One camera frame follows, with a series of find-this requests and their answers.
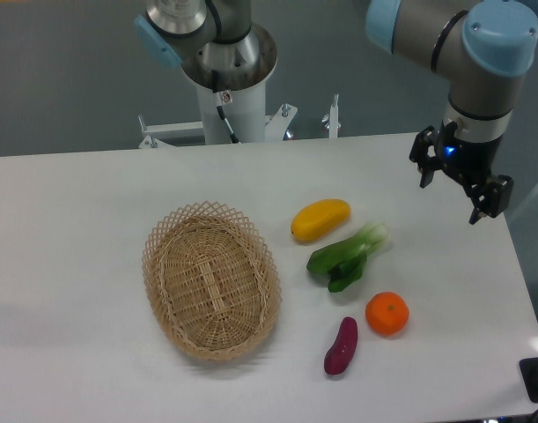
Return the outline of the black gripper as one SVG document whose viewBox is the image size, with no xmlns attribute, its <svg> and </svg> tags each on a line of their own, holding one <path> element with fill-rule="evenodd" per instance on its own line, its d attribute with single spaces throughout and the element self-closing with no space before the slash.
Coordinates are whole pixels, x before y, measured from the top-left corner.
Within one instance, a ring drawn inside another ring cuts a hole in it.
<svg viewBox="0 0 538 423">
<path fill-rule="evenodd" d="M 464 192 L 471 200 L 473 211 L 468 223 L 474 225 L 480 219 L 496 218 L 504 212 L 512 196 L 512 177 L 491 173 L 502 137 L 489 142 L 472 143 L 458 138 L 455 122 L 442 124 L 438 132 L 428 126 L 416 136 L 409 153 L 409 160 L 417 165 L 421 175 L 419 187 L 426 188 L 440 169 L 450 178 L 463 184 Z"/>
</svg>

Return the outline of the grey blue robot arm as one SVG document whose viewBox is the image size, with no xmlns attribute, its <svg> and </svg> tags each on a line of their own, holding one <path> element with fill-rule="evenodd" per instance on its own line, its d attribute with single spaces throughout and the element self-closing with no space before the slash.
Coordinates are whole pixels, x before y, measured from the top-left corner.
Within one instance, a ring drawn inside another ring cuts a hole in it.
<svg viewBox="0 0 538 423">
<path fill-rule="evenodd" d="M 210 145 L 277 141 L 281 116 L 265 118 L 276 44 L 248 1 L 150 1 L 134 22 L 150 54 L 195 86 Z M 470 219 L 495 218 L 513 181 L 491 170 L 538 41 L 538 18 L 518 1 L 373 1 L 368 38 L 446 78 L 439 128 L 415 138 L 409 158 L 422 186 L 442 172 L 471 200 Z"/>
</svg>

